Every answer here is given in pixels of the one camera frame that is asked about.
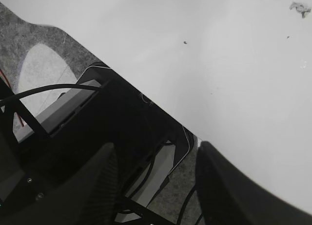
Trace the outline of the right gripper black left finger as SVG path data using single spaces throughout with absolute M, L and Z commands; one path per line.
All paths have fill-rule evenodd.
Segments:
M 2 225 L 111 225 L 118 192 L 113 143 L 106 143 L 69 180 L 1 219 Z

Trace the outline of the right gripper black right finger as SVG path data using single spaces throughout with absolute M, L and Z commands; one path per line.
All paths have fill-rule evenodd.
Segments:
M 207 225 L 310 225 L 310 214 L 274 196 L 210 142 L 196 156 L 196 191 Z

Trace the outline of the black robot base box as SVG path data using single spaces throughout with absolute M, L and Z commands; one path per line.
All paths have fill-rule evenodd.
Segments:
M 101 86 L 82 85 L 96 80 Z M 70 89 L 95 91 L 47 133 L 35 116 Z M 19 143 L 28 124 L 34 134 Z M 118 165 L 118 197 L 144 206 L 192 151 L 194 135 L 102 62 L 78 82 L 13 93 L 0 85 L 0 215 L 42 199 L 75 175 L 106 143 Z

